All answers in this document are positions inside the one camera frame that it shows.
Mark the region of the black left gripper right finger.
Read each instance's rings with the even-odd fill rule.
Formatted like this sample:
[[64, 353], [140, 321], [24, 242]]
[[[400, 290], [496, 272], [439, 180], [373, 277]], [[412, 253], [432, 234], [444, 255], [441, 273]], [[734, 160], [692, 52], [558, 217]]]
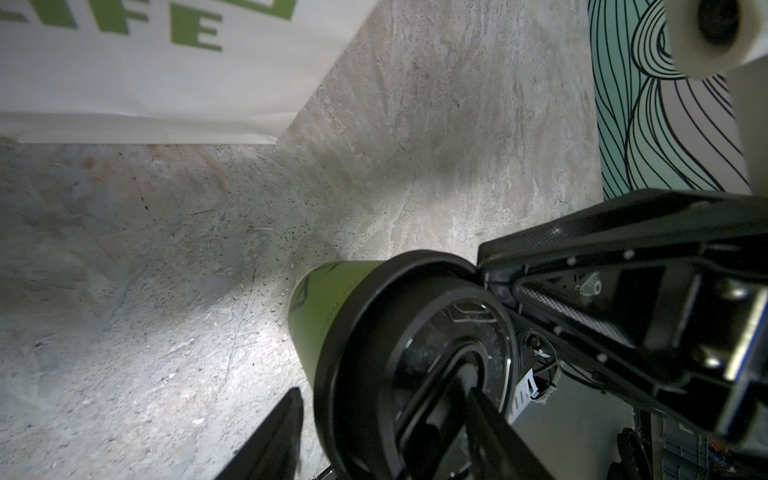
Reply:
[[465, 427], [475, 480], [554, 479], [478, 388], [468, 394]]

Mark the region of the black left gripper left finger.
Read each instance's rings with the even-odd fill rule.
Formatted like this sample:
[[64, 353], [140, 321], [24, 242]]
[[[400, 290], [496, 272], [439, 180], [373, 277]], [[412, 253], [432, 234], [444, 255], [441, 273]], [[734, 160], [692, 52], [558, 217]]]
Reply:
[[294, 479], [300, 459], [303, 418], [300, 390], [291, 388], [216, 480]]

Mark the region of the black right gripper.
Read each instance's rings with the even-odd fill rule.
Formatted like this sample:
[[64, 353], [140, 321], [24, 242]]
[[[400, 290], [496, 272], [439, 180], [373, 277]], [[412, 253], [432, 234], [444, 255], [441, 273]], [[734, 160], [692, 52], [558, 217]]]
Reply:
[[[767, 233], [767, 200], [644, 189], [481, 244], [489, 282], [645, 260]], [[753, 456], [767, 453], [767, 268], [682, 257], [629, 264], [629, 336], [547, 285], [511, 289], [513, 317], [577, 379]]]

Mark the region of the white paper takeout bag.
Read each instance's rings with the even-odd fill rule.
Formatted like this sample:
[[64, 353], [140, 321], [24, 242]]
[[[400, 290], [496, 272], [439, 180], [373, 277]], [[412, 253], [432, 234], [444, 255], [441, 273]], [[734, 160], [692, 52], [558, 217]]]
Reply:
[[371, 1], [5, 1], [1, 137], [271, 144]]

